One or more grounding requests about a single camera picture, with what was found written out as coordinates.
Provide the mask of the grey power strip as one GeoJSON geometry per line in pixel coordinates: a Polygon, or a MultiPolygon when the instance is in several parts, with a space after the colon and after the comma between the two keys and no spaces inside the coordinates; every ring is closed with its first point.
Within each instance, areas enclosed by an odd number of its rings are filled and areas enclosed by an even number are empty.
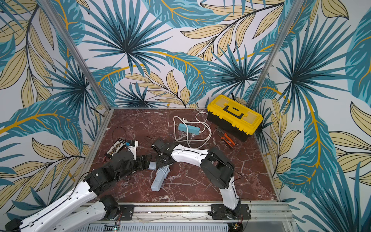
{"type": "Polygon", "coordinates": [[[151,185],[152,191],[154,192],[160,191],[161,186],[164,180],[167,178],[169,172],[170,172],[169,165],[161,167],[157,170],[156,177],[151,185]]]}
{"type": "Polygon", "coordinates": [[[148,167],[148,170],[156,170],[157,164],[154,161],[151,161],[148,167]]]}

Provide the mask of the teal power strip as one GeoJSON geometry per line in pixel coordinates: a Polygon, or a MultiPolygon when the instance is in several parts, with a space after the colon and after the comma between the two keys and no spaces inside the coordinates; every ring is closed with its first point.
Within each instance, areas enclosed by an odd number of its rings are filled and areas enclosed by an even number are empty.
{"type": "Polygon", "coordinates": [[[195,135],[200,134],[200,128],[199,127],[186,125],[186,124],[183,124],[183,123],[180,123],[178,125],[178,129],[179,129],[179,131],[183,131],[183,132],[187,132],[187,133],[191,133],[191,134],[195,134],[195,135]]]}

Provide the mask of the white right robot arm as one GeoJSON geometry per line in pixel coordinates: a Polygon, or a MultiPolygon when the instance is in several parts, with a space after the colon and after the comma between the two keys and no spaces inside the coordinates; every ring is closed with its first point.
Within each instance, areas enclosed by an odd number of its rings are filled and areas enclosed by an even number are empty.
{"type": "Polygon", "coordinates": [[[151,148],[157,152],[157,167],[184,162],[200,167],[210,182],[219,189],[222,204],[212,204],[208,215],[213,220],[250,220],[249,205],[243,204],[235,187],[235,166],[217,147],[211,149],[187,148],[178,143],[157,139],[151,148]]]}

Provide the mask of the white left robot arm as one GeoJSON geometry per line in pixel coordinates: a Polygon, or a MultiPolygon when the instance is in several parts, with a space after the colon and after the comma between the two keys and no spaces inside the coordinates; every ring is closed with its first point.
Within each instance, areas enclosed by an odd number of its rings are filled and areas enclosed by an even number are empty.
{"type": "Polygon", "coordinates": [[[15,218],[5,226],[7,232],[72,232],[91,222],[107,218],[117,220],[121,210],[111,195],[106,195],[86,210],[74,213],[80,206],[112,189],[119,181],[137,171],[148,169],[152,155],[134,158],[122,150],[98,169],[88,172],[73,190],[61,196],[43,210],[20,220],[15,218]]]}

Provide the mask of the black charging board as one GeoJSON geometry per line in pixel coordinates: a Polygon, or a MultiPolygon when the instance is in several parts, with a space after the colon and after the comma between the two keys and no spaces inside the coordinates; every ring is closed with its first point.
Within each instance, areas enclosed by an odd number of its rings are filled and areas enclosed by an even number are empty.
{"type": "Polygon", "coordinates": [[[123,139],[118,139],[105,153],[105,156],[111,159],[114,154],[118,153],[125,146],[125,141],[123,139]]]}

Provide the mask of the yellow black toolbox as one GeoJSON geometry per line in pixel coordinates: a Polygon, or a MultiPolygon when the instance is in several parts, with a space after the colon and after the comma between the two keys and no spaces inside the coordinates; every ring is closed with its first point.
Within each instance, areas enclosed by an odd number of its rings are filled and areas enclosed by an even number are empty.
{"type": "Polygon", "coordinates": [[[223,131],[245,142],[263,121],[263,116],[254,110],[219,95],[207,105],[208,120],[223,131]]]}

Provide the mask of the orange handled pliers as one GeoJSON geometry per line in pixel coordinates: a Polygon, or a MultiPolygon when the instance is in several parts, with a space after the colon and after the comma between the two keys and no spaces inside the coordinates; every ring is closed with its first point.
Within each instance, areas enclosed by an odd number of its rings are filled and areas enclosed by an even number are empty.
{"type": "Polygon", "coordinates": [[[220,139],[229,147],[234,148],[235,142],[227,135],[227,133],[219,132],[220,139]]]}

